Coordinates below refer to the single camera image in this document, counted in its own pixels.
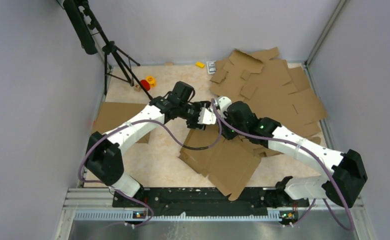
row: metal floor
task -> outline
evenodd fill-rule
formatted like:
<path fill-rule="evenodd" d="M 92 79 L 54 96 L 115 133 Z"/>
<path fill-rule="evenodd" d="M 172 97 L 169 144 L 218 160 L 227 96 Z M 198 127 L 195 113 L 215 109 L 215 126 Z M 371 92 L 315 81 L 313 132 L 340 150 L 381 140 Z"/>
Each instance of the metal floor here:
<path fill-rule="evenodd" d="M 347 226 L 344 211 L 337 216 Z M 311 211 L 294 228 L 273 227 L 271 222 L 155 221 L 133 230 L 118 224 L 99 231 L 112 221 L 75 220 L 69 240 L 357 240 L 355 232 L 342 229 L 327 210 Z"/>

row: cable tie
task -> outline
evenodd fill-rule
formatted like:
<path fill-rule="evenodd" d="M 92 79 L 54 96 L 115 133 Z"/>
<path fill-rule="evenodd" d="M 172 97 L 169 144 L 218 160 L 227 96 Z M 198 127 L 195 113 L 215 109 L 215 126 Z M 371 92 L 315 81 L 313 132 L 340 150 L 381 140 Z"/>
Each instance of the cable tie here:
<path fill-rule="evenodd" d="M 294 159 L 297 159 L 297 157 L 298 157 L 298 152 L 300 151 L 301 145 L 303 145 L 303 143 L 304 143 L 305 140 L 307 140 L 307 138 L 304 137 L 303 139 L 301 139 L 301 140 L 299 140 L 299 141 L 297 142 L 297 145 L 296 145 L 296 147 L 295 147 L 295 152 L 293 153 L 293 158 L 294 158 Z"/>
<path fill-rule="evenodd" d="M 129 128 L 133 128 L 133 124 L 132 124 L 132 122 L 131 121 L 125 121 L 124 123 L 123 123 L 123 125 L 127 125 L 127 126 L 129 126 Z"/>
<path fill-rule="evenodd" d="M 129 134 L 129 138 L 132 138 L 134 142 L 138 141 L 138 139 L 136 139 L 136 130 L 135 130 L 135 126 L 132 124 L 131 121 L 125 121 L 123 123 L 124 126 L 128 126 L 126 129 L 131 129 L 132 133 L 128 133 Z"/>

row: brown cardboard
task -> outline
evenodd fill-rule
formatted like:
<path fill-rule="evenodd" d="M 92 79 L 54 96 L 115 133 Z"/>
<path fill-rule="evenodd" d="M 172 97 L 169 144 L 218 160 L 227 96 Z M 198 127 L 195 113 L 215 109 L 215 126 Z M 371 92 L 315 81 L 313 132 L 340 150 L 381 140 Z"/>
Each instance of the brown cardboard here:
<path fill-rule="evenodd" d="M 201 147 L 200 143 L 213 142 L 218 134 L 217 126 L 207 126 L 205 131 L 189 131 L 185 145 Z M 202 174 L 230 201 L 238 199 L 247 185 L 261 158 L 241 147 L 241 140 L 221 140 L 214 147 L 196 151 L 182 148 L 179 158 Z"/>
<path fill-rule="evenodd" d="M 103 134 L 117 128 L 142 111 L 145 106 L 146 104 L 139 103 L 103 102 L 93 125 L 92 133 L 98 131 Z M 150 134 L 148 133 L 137 143 L 147 144 L 149 140 Z"/>
<path fill-rule="evenodd" d="M 269 117 L 294 133 L 315 143 L 321 131 L 318 121 L 326 111 L 310 87 L 302 67 L 288 68 L 284 59 L 277 59 L 277 47 L 244 53 L 233 50 L 229 58 L 215 62 L 210 91 L 229 97 L 232 102 L 243 101 L 259 118 Z M 212 143 L 218 134 L 217 126 L 205 131 L 191 130 L 186 145 L 201 147 Z M 262 157 L 280 154 L 253 144 L 243 136 L 224 140 L 213 148 L 193 151 L 182 148 L 180 159 L 202 174 L 233 201 L 250 180 Z"/>
<path fill-rule="evenodd" d="M 302 67 L 290 68 L 288 70 L 292 83 L 298 91 L 310 88 L 310 82 Z"/>

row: wooden block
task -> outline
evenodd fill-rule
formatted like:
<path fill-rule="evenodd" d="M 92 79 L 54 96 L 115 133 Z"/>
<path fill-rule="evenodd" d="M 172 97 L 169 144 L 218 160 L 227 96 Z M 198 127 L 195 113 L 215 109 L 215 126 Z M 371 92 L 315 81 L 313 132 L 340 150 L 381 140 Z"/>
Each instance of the wooden block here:
<path fill-rule="evenodd" d="M 198 67 L 200 67 L 200 68 L 204 68 L 204 66 L 205 66 L 205 64 L 204 63 L 202 63 L 202 62 L 200 62 L 200 61 L 197 61 L 196 63 L 195 63 L 195 65 L 197 65 Z"/>
<path fill-rule="evenodd" d="M 142 88 L 141 88 L 141 86 L 136 84 L 135 86 L 133 86 L 133 90 L 135 90 L 136 92 L 140 92 L 142 90 Z"/>

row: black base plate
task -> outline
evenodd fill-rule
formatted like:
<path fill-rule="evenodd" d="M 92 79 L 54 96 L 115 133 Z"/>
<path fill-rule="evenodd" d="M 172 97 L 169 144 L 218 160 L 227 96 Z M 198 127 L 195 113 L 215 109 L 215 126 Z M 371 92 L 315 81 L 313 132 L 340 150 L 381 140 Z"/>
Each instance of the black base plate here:
<path fill-rule="evenodd" d="M 135 208 L 141 205 L 114 194 L 113 208 Z M 229 201 L 215 187 L 151 187 L 140 190 L 135 198 L 148 204 L 156 216 L 266 216 L 267 208 L 308 207 L 308 199 L 292 200 L 282 190 L 246 187 L 239 198 Z"/>

